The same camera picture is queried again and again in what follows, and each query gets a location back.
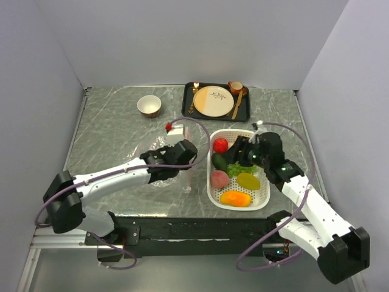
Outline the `cream and peach plate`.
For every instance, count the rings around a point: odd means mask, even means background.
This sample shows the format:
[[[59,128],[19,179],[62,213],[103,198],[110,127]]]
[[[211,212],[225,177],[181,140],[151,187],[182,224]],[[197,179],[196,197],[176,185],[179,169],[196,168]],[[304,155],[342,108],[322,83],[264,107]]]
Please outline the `cream and peach plate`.
[[[193,97],[195,109],[207,117],[221,117],[230,112],[234,105],[232,94],[220,86],[206,86]]]

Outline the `green avocado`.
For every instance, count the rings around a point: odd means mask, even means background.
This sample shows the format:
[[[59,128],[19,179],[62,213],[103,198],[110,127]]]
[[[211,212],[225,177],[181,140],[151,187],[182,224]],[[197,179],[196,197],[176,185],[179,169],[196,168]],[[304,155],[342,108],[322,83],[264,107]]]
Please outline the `green avocado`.
[[[229,164],[225,160],[222,154],[213,153],[211,156],[212,165],[216,170],[227,173]]]

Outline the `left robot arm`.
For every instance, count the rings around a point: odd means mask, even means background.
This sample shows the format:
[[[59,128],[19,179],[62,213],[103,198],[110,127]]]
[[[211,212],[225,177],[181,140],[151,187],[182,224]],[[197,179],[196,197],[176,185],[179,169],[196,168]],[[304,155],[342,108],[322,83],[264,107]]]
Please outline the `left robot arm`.
[[[114,213],[90,205],[122,189],[174,178],[179,171],[191,167],[197,153],[197,148],[184,139],[100,172],[78,176],[71,176],[68,171],[57,174],[43,198],[54,233],[80,229],[99,236],[109,245],[116,243],[121,230]]]

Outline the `pink peach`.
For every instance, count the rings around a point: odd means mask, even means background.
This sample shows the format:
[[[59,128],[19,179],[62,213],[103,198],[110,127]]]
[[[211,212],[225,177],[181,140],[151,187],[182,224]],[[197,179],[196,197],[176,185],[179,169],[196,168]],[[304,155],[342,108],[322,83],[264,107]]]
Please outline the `pink peach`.
[[[229,185],[230,178],[226,172],[215,170],[210,176],[211,185],[216,189],[222,189]]]

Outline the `gold spoon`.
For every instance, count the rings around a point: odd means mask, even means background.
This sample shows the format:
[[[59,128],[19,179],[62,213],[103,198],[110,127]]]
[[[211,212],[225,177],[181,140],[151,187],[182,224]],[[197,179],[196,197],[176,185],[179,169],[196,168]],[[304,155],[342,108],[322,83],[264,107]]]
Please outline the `gold spoon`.
[[[243,87],[243,89],[240,90],[240,92],[238,94],[238,99],[235,102],[233,108],[226,115],[227,117],[230,116],[232,120],[236,119],[241,101],[242,101],[243,97],[245,97],[248,94],[248,92],[249,92],[249,90],[246,87]]]

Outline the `gold knife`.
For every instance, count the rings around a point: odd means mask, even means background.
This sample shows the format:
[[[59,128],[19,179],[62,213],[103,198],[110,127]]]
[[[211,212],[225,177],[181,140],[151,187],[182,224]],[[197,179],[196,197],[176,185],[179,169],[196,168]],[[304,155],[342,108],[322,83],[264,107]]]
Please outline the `gold knife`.
[[[238,100],[236,102],[236,105],[234,107],[233,114],[232,114],[232,120],[235,120],[235,118],[237,116],[238,109],[239,109],[239,106],[241,104],[242,97],[243,97],[243,89],[239,92]]]

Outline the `white plastic basket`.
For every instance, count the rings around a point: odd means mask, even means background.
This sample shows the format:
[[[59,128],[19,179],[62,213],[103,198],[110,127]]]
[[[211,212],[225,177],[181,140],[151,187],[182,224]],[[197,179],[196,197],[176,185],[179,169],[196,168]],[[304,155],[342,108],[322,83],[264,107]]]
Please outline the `white plastic basket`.
[[[216,130],[210,135],[211,143],[213,144],[217,138],[226,138],[229,143],[229,147],[233,145],[238,136],[244,136],[250,138],[253,135],[253,131],[240,130],[240,129],[221,129]],[[258,190],[245,189],[238,185],[236,177],[230,178],[228,186],[221,189],[216,189],[211,184],[211,174],[216,170],[211,162],[211,155],[214,153],[210,150],[207,157],[207,193],[209,200],[217,207],[221,209],[234,210],[234,211],[255,211],[264,208],[270,200],[270,183],[266,178],[266,175],[262,169],[257,169],[253,176],[255,176],[260,182],[260,188]],[[231,205],[222,204],[221,196],[226,191],[238,191],[248,194],[251,197],[251,203],[247,207],[235,207]]]

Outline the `clear zip top bag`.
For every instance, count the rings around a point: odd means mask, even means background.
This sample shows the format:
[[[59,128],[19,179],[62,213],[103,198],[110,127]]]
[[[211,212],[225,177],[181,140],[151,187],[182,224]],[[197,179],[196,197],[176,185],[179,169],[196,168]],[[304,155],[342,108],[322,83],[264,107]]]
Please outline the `clear zip top bag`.
[[[129,150],[124,158],[124,161],[130,161],[136,157],[139,157],[147,150],[157,150],[163,146],[168,145],[168,138],[162,133],[154,138],[146,138],[141,140],[139,144],[135,145],[132,150]],[[164,189],[166,191],[180,190],[183,193],[189,193],[191,191],[191,177],[193,171],[180,171],[175,178],[170,178],[165,181],[156,181],[144,186],[151,190]]]

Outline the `yellow-green mango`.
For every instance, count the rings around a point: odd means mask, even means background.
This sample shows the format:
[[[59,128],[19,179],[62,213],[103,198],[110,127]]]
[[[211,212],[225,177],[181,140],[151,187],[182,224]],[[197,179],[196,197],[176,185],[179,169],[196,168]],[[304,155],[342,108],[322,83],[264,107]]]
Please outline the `yellow-green mango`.
[[[247,190],[259,190],[261,183],[256,176],[251,173],[240,173],[236,178],[237,184]]]

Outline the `green grape bunch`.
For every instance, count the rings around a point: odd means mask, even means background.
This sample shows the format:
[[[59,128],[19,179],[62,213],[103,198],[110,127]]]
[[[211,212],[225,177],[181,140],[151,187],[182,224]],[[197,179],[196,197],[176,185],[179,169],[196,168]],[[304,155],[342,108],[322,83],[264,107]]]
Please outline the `green grape bunch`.
[[[250,167],[241,166],[240,164],[229,164],[227,167],[227,175],[229,178],[237,177],[241,173],[254,174],[257,171],[257,166]]]

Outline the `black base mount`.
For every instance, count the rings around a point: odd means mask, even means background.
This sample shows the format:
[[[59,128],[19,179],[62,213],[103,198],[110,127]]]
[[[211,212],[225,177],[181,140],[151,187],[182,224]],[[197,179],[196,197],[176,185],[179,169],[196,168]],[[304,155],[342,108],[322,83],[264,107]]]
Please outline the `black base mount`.
[[[205,256],[241,254],[275,228],[267,218],[121,217],[115,231],[103,237],[131,254],[146,256]]]

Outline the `gold fork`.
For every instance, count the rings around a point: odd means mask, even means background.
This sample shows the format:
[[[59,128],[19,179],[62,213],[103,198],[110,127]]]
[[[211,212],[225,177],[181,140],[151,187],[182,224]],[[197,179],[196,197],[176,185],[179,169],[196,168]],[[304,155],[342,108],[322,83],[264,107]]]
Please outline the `gold fork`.
[[[193,114],[195,111],[194,99],[195,99],[195,94],[198,92],[198,90],[199,90],[199,82],[194,82],[192,87],[193,97],[192,97],[191,105],[188,110],[189,114]]]

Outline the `aluminium rail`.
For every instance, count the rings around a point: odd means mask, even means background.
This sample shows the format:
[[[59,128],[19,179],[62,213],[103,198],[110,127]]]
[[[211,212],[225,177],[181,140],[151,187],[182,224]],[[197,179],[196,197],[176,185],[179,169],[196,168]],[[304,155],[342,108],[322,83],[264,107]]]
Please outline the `aluminium rail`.
[[[89,236],[88,232],[78,229],[64,234],[56,234],[52,228],[36,229],[30,249],[111,249],[98,243],[86,245],[85,240]]]

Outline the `white and brown bowl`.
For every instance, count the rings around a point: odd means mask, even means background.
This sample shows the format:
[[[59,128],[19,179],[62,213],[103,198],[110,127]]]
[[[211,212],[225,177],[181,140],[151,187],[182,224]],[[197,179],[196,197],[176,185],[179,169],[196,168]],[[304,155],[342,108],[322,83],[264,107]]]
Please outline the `white and brown bowl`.
[[[162,107],[160,98],[154,95],[141,97],[137,102],[138,111],[147,118],[155,118],[159,115]]]

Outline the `orange mango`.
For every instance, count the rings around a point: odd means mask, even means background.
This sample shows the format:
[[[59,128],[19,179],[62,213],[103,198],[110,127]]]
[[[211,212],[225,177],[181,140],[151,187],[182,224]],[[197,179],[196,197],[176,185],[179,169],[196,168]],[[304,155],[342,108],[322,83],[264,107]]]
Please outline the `orange mango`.
[[[248,207],[251,204],[251,196],[244,192],[229,190],[220,196],[220,203],[233,207]]]

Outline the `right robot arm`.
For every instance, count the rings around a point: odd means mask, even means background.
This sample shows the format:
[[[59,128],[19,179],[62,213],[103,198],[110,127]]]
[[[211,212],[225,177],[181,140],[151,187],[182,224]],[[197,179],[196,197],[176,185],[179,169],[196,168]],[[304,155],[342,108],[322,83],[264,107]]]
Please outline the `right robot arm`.
[[[271,215],[266,235],[250,249],[267,239],[289,240],[316,259],[333,284],[369,267],[370,235],[344,220],[313,188],[302,169],[286,159],[277,133],[238,136],[224,156],[229,163],[262,168],[268,181],[297,206],[293,214],[279,211]]]

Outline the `small brown cup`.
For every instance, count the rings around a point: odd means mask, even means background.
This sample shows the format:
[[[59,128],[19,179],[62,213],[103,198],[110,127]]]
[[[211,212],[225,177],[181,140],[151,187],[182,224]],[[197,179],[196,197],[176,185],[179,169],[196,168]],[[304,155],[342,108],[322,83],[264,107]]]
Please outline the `small brown cup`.
[[[238,95],[243,90],[243,84],[239,81],[229,81],[228,86],[233,95]]]

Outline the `red strawberry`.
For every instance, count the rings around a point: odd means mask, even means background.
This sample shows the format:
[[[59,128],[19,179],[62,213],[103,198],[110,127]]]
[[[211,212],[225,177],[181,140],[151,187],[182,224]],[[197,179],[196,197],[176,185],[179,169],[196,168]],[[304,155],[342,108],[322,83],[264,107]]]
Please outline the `red strawberry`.
[[[229,149],[229,143],[227,139],[223,137],[216,138],[213,143],[213,151],[215,153],[223,154]]]

